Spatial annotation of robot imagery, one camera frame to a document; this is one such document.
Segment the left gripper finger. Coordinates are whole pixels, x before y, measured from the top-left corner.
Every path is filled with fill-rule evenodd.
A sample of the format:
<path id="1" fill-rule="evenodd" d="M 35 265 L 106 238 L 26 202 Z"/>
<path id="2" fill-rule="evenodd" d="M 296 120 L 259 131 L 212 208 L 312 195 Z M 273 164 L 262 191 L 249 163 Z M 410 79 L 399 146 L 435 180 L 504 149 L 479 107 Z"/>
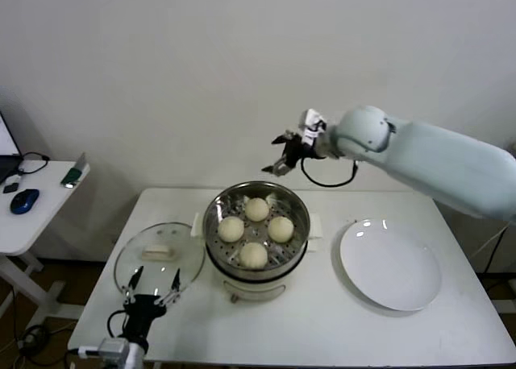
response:
<path id="1" fill-rule="evenodd" d="M 136 289 L 140 278 L 143 274 L 144 266 L 135 269 L 128 284 L 122 286 L 122 293 L 124 297 L 124 304 L 133 304 L 136 302 Z"/>
<path id="2" fill-rule="evenodd" d="M 178 268 L 173 278 L 169 292 L 161 297 L 156 303 L 161 307 L 168 307 L 181 296 L 181 269 Z"/>

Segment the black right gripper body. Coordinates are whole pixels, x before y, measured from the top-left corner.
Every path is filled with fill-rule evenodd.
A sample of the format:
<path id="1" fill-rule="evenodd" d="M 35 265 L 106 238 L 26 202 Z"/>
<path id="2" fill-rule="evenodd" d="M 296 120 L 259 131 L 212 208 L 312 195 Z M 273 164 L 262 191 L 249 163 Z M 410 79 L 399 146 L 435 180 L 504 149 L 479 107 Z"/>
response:
<path id="1" fill-rule="evenodd" d="M 284 163 L 289 168 L 295 168 L 298 162 L 305 158 L 322 159 L 322 157 L 316 153 L 314 146 L 302 142 L 302 137 L 299 134 L 294 134 L 286 138 L 284 157 Z"/>

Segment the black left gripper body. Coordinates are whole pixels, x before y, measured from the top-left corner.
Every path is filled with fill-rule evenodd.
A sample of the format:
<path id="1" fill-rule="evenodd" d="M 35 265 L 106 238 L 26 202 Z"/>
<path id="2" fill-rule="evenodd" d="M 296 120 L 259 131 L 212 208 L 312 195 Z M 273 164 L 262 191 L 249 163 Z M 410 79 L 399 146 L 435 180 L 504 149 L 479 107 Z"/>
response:
<path id="1" fill-rule="evenodd" d="M 128 340 L 147 338 L 152 323 L 166 314 L 166 308 L 160 304 L 160 298 L 150 294 L 136 294 L 133 301 L 123 306 L 127 323 L 123 327 L 123 336 Z"/>

